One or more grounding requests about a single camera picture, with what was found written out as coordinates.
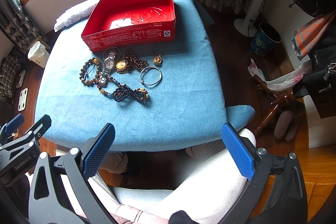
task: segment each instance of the plaid cloth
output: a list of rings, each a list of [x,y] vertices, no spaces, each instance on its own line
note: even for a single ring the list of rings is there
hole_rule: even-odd
[[[302,60],[313,49],[335,15],[336,10],[326,15],[319,15],[294,32],[292,46],[298,60]]]
[[[13,98],[12,86],[17,71],[21,68],[20,60],[16,56],[8,56],[2,65],[0,75],[0,95]]]

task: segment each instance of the orange striped scarf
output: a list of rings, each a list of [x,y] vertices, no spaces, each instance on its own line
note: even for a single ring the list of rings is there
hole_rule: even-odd
[[[302,60],[316,45],[335,15],[336,10],[327,15],[319,15],[294,32],[292,46],[298,60]]]

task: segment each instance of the white lace cloth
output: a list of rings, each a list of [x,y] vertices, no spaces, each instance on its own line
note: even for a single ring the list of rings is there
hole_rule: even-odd
[[[66,10],[58,19],[56,19],[54,26],[55,32],[91,15],[93,9],[99,1],[100,0],[86,0]]]

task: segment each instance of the blue cloth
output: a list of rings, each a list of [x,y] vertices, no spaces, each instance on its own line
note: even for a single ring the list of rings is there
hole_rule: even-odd
[[[46,139],[65,147],[81,146],[107,122],[115,126],[110,151],[175,150],[221,138],[221,127],[227,122],[226,108],[203,25],[213,21],[209,15],[201,19],[197,9],[203,8],[196,8],[194,0],[174,3],[176,39],[132,46],[149,65],[156,55],[163,58],[163,79],[155,86],[145,87],[150,96],[145,105],[131,97],[117,103],[103,96],[97,87],[81,83],[79,72],[85,62],[93,56],[102,61],[102,53],[92,54],[80,37],[87,20],[61,32],[44,70],[36,104],[36,120],[44,114],[52,119]],[[142,87],[137,70],[123,75],[114,72],[112,76],[132,89]],[[145,81],[157,78],[158,72],[151,70]],[[105,90],[113,92],[115,88],[109,83]],[[238,130],[251,120],[254,110],[236,106],[229,114]]]

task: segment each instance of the silver bangle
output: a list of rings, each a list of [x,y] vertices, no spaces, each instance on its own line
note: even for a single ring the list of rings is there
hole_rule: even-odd
[[[148,70],[148,69],[155,69],[155,70],[157,70],[157,71],[160,73],[159,79],[158,79],[155,83],[153,83],[153,84],[146,84],[146,83],[142,80],[142,73],[143,73],[145,70]],[[161,73],[160,69],[157,68],[157,67],[149,66],[149,67],[144,68],[144,69],[140,72],[140,82],[141,82],[141,84],[143,84],[143,85],[155,85],[155,84],[157,84],[158,82],[160,82],[161,80],[162,80],[162,73]]]

